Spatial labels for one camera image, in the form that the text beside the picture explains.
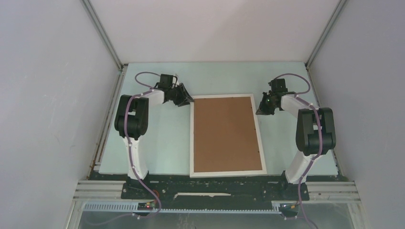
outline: brown cork surface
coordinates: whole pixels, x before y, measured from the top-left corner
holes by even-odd
[[[250,97],[194,102],[194,172],[262,170]]]

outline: robotic arm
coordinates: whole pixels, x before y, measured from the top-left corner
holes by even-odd
[[[147,92],[120,97],[114,128],[123,137],[126,148],[131,152],[127,154],[129,162],[127,183],[136,187],[141,188],[138,179],[143,180],[148,174],[145,155],[139,152],[139,142],[148,129],[149,107],[169,100],[179,107],[194,102],[184,85],[178,82],[177,76],[167,74],[161,74],[160,81]]]
[[[297,118],[296,144],[298,152],[291,165],[285,171],[284,176],[289,184],[298,184],[302,177],[302,183],[306,181],[307,168],[311,160],[315,163],[330,149],[336,146],[335,126],[333,112],[330,108],[318,108],[317,106],[299,98],[295,92],[289,92],[284,79],[274,79],[268,83],[271,90],[263,92],[256,115],[274,115],[275,109],[287,111]],[[320,120],[320,129],[316,125],[314,108]],[[319,131],[322,136],[322,152],[320,149]]]

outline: glass panel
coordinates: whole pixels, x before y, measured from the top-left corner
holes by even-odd
[[[305,204],[307,216],[320,229],[352,229],[346,204]],[[122,216],[102,225],[114,217]],[[308,229],[305,220],[285,221],[278,214],[206,214],[160,213],[149,219],[137,219],[122,212],[83,212],[80,229]]]

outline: white frame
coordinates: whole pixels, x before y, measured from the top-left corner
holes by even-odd
[[[259,122],[256,116],[256,105],[253,94],[215,94],[215,95],[195,95],[194,99],[232,98],[250,97],[252,103],[253,119],[255,121],[257,144],[259,145],[260,161],[262,170],[248,171],[226,171],[226,172],[194,172],[194,103],[190,103],[190,177],[235,177],[235,176],[255,176],[267,175],[266,161],[260,135]]]

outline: light blue table surface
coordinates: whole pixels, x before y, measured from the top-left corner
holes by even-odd
[[[142,71],[177,74],[191,95],[254,94],[256,108],[262,92],[270,89],[268,82],[283,73],[295,73],[308,79],[302,62],[180,62],[180,63],[131,63],[120,92],[139,94],[147,87],[135,82],[134,76]],[[140,81],[155,85],[159,77],[145,74]],[[290,91],[305,91],[307,85],[294,76],[286,76]],[[315,103],[313,92],[301,96]],[[286,170],[297,152],[295,133],[297,120],[287,112],[258,116],[267,173],[280,175]],[[190,173],[190,106],[177,107],[172,101],[149,109],[149,126],[139,146],[147,154],[151,174],[188,175]],[[118,132],[111,128],[103,152],[99,173],[126,174],[127,151]],[[310,175],[337,175],[331,152],[313,166]]]

